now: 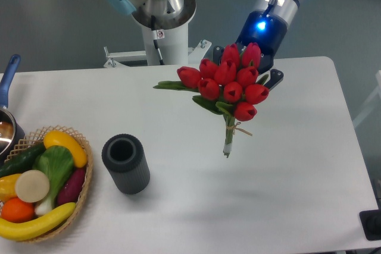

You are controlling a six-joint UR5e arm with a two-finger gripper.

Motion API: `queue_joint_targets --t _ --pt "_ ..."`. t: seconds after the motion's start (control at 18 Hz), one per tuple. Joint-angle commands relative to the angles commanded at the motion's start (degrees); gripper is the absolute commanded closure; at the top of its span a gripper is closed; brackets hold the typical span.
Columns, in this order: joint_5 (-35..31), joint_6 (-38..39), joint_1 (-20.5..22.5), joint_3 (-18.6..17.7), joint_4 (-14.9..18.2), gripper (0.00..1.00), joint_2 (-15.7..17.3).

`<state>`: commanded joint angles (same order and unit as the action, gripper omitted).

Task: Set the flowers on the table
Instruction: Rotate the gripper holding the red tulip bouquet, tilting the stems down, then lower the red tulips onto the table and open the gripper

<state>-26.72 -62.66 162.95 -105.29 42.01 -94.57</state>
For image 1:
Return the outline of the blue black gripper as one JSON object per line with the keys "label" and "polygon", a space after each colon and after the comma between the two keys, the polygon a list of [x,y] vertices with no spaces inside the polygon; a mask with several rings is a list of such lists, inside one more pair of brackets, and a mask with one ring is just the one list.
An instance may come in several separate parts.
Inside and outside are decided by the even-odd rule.
{"label": "blue black gripper", "polygon": [[[262,16],[262,11],[253,11],[246,19],[245,24],[236,40],[239,47],[248,46],[249,43],[257,43],[261,53],[259,73],[265,73],[273,66],[274,56],[288,30],[286,23],[272,15]],[[213,62],[221,63],[224,48],[213,47]],[[284,78],[284,73],[277,69],[270,70],[270,79],[265,83],[268,90],[274,89]]]}

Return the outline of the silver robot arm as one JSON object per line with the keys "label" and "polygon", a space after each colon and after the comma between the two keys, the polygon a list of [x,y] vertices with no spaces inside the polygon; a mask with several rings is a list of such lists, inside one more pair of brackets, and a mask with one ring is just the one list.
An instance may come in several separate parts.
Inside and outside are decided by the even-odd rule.
{"label": "silver robot arm", "polygon": [[273,68],[274,56],[289,30],[302,0],[256,0],[252,12],[235,41],[240,51],[250,43],[257,43],[261,50],[260,74],[270,73],[264,83],[272,90],[284,77],[283,72]]}

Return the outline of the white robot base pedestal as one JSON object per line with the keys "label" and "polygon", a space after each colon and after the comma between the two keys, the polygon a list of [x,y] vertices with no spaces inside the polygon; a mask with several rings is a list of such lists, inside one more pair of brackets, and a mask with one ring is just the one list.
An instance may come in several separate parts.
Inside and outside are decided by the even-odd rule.
{"label": "white robot base pedestal", "polygon": [[199,64],[211,47],[200,41],[188,45],[188,25],[196,12],[196,0],[107,0],[120,14],[131,15],[140,26],[144,51],[106,53],[106,67],[122,62],[146,61],[148,65]]}

